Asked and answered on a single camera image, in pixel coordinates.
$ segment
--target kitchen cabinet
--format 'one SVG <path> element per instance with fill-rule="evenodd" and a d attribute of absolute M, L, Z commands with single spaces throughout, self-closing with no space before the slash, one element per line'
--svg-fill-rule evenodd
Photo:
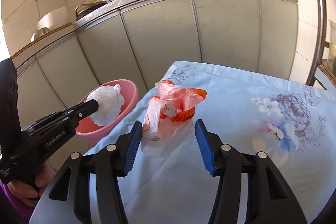
<path fill-rule="evenodd" d="M 298 7 L 283 0 L 260 0 L 261 47 L 258 73 L 288 79 L 293 65 Z"/>
<path fill-rule="evenodd" d="M 44 77 L 38 63 L 31 60 L 27 68 L 18 71 L 17 110 L 21 127 L 38 119 L 64 109 L 48 81 Z"/>
<path fill-rule="evenodd" d="M 163 0 L 122 15 L 148 89 L 174 61 L 201 62 L 190 0 Z"/>
<path fill-rule="evenodd" d="M 147 88 L 119 15 L 78 34 L 83 51 L 100 84 L 129 79 L 143 97 Z"/>
<path fill-rule="evenodd" d="M 92 73 L 75 36 L 60 40 L 36 55 L 51 86 L 67 108 L 72 107 L 95 87 Z"/>
<path fill-rule="evenodd" d="M 203 62 L 256 72 L 258 0 L 194 0 Z"/>

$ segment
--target orange plastic bag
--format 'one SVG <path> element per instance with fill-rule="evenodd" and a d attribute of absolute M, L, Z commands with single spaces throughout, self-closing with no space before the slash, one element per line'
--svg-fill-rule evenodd
<path fill-rule="evenodd" d="M 162 158 L 179 147 L 194 132 L 191 118 L 195 105 L 206 98 L 206 91 L 174 85 L 170 80 L 157 82 L 158 96 L 148 102 L 143 120 L 142 152 Z"/>

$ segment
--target plastic bag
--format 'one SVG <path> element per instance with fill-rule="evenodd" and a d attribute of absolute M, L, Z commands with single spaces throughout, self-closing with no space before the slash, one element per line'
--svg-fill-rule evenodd
<path fill-rule="evenodd" d="M 170 80 L 157 82 L 158 96 L 148 102 L 143 120 L 142 152 L 162 158 L 179 147 L 194 132 L 195 105 L 202 102 L 205 90 L 174 85 Z"/>
<path fill-rule="evenodd" d="M 98 126 L 105 126 L 113 122 L 119 115 L 124 105 L 124 97 L 120 94 L 120 85 L 103 85 L 92 91 L 86 102 L 95 99 L 98 102 L 98 110 L 89 117 Z"/>

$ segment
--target stainless steel pot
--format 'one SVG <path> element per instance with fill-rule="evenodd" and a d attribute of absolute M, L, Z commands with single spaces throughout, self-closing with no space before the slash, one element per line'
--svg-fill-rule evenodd
<path fill-rule="evenodd" d="M 47 27 L 43 27 L 41 29 L 39 29 L 36 33 L 34 33 L 30 39 L 30 42 L 33 42 L 35 39 L 43 36 L 44 34 L 50 32 L 49 28 Z"/>

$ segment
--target screw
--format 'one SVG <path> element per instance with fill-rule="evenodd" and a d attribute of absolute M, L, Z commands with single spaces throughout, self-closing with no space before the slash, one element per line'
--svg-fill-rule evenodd
<path fill-rule="evenodd" d="M 223 145 L 221 146 L 221 149 L 222 149 L 223 151 L 230 151 L 231 146 L 229 146 L 228 144 L 223 144 Z"/>
<path fill-rule="evenodd" d="M 80 156 L 80 155 L 79 155 L 78 152 L 73 152 L 73 153 L 70 155 L 70 157 L 71 157 L 73 160 L 79 158 L 79 156 Z"/>
<path fill-rule="evenodd" d="M 116 147 L 115 144 L 109 144 L 109 145 L 106 147 L 106 150 L 107 150 L 107 151 L 114 151 L 114 150 L 116 150 L 116 149 L 117 149 L 117 147 Z"/>
<path fill-rule="evenodd" d="M 267 157 L 267 154 L 265 152 L 259 152 L 258 153 L 258 157 L 261 158 L 261 159 L 265 159 Z"/>

